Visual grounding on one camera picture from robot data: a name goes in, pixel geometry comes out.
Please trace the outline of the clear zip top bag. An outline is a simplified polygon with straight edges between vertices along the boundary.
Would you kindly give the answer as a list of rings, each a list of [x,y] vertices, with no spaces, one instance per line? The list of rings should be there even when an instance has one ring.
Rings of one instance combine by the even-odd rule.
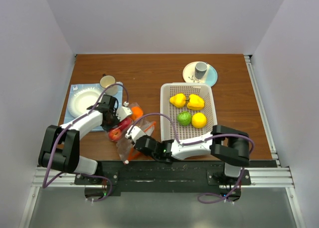
[[[117,152],[125,165],[141,155],[141,152],[137,151],[133,146],[132,137],[134,130],[137,130],[138,132],[141,131],[143,135],[150,136],[155,130],[156,126],[155,121],[148,121],[146,118],[143,118],[129,133],[131,126],[144,115],[143,109],[136,102],[131,103],[129,108],[132,111],[132,115],[130,115],[128,118],[125,118],[117,126],[107,132],[108,139],[116,143]]]

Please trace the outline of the yellow fake bell pepper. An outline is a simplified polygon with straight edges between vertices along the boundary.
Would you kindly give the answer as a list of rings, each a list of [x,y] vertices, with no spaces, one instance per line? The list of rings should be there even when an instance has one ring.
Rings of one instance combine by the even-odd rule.
[[[182,108],[186,104],[186,96],[183,93],[179,93],[172,96],[169,101],[175,107]]]

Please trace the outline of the green fake apple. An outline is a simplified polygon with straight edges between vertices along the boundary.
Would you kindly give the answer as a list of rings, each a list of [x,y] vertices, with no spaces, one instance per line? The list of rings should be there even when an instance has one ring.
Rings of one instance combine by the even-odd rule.
[[[192,115],[188,111],[180,112],[177,121],[181,126],[188,126],[191,123]]]

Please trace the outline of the yellow fake lemon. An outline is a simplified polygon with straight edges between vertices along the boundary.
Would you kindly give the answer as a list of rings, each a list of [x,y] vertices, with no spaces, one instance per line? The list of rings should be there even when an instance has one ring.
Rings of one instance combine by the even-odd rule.
[[[191,119],[191,124],[194,128],[197,128],[197,129],[201,129],[203,127],[206,126],[207,124],[207,118],[206,116],[199,112],[199,113],[195,113],[193,116],[192,116],[192,119]]]

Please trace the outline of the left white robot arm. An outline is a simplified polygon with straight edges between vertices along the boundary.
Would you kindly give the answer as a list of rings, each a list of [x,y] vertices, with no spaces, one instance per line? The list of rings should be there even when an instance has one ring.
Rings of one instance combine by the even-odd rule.
[[[80,140],[96,127],[101,126],[109,131],[119,124],[116,116],[118,108],[117,98],[103,95],[97,105],[88,107],[81,116],[62,126],[50,125],[46,129],[38,157],[38,164],[47,169],[43,188],[53,182],[53,179],[48,180],[51,169],[62,173],[85,174],[92,184],[102,181],[103,172],[98,169],[98,162],[80,156]]]

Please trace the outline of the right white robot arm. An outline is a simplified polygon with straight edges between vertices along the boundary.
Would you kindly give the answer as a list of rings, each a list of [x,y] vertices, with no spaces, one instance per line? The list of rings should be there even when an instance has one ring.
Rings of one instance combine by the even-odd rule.
[[[224,162],[222,179],[232,185],[240,178],[242,168],[250,164],[254,142],[247,133],[215,125],[211,132],[184,140],[159,142],[141,128],[133,126],[126,134],[134,149],[162,163],[171,164],[190,157],[212,155]]]

